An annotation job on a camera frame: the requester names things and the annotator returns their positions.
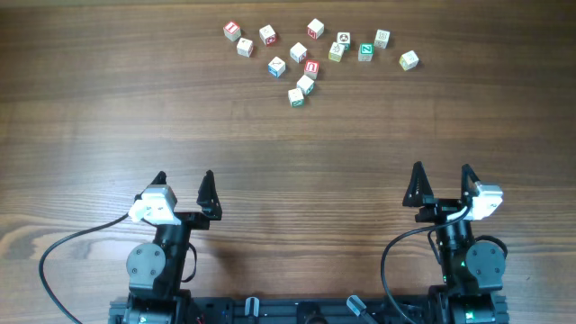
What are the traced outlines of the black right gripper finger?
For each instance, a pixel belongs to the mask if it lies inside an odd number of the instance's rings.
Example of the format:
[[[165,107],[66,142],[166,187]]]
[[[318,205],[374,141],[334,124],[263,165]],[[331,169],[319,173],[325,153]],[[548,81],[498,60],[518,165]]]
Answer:
[[[409,186],[402,200],[404,207],[423,207],[435,203],[435,197],[421,161],[413,165]]]
[[[480,181],[469,164],[462,165],[461,177],[461,197],[464,199],[469,196],[477,195],[477,183]]]

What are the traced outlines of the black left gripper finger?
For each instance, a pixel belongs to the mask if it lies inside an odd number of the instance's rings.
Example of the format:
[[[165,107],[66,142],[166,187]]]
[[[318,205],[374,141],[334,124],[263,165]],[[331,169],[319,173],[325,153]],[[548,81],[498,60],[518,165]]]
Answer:
[[[159,171],[155,178],[149,185],[166,185],[167,184],[167,174],[164,171]],[[142,193],[136,194],[134,196],[134,201],[140,200]]]
[[[201,207],[202,213],[210,220],[221,220],[222,208],[215,187],[214,173],[211,170],[208,170],[202,179],[196,203]]]

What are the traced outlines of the green X letter block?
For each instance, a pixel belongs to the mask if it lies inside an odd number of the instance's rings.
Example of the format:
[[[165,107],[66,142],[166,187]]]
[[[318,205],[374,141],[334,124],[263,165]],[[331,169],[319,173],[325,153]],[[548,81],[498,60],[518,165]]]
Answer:
[[[304,105],[304,95],[300,88],[294,88],[288,91],[288,99],[291,107]]]

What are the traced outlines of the wooden block green side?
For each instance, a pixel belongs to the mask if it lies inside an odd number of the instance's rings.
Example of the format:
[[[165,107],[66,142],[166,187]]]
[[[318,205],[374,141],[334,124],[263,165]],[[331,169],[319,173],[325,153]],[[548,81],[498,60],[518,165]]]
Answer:
[[[296,83],[296,86],[304,95],[309,95],[314,88],[315,81],[309,76],[303,75]]]

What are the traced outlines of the red A letter block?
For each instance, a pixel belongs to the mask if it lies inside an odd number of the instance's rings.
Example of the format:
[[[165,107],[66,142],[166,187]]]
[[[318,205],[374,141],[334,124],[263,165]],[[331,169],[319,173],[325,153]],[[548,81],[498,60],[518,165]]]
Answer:
[[[315,60],[307,60],[304,66],[304,75],[316,80],[320,71],[320,63]]]

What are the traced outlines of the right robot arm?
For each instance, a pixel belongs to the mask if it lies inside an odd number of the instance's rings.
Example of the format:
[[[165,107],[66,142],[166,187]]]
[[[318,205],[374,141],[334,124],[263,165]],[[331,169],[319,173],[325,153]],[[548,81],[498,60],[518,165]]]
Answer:
[[[506,323],[503,288],[508,249],[493,236],[474,236],[472,223],[491,216],[503,202],[496,184],[485,184],[462,166],[461,196],[436,198],[421,162],[414,164],[402,205],[417,207],[416,222],[430,223],[429,243],[443,281],[428,289],[427,323]]]

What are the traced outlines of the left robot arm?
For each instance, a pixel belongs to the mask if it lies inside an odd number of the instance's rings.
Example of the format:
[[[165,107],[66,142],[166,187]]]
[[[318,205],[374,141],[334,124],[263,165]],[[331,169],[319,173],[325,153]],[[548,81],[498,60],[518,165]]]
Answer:
[[[110,304],[110,323],[204,323],[203,311],[191,292],[181,287],[194,279],[184,276],[191,232],[207,230],[219,221],[222,208],[215,188],[214,174],[207,171],[198,190],[199,211],[176,211],[176,195],[161,171],[143,192],[135,197],[128,215],[134,222],[145,221],[155,229],[152,242],[136,246],[126,261],[129,295],[126,301]]]

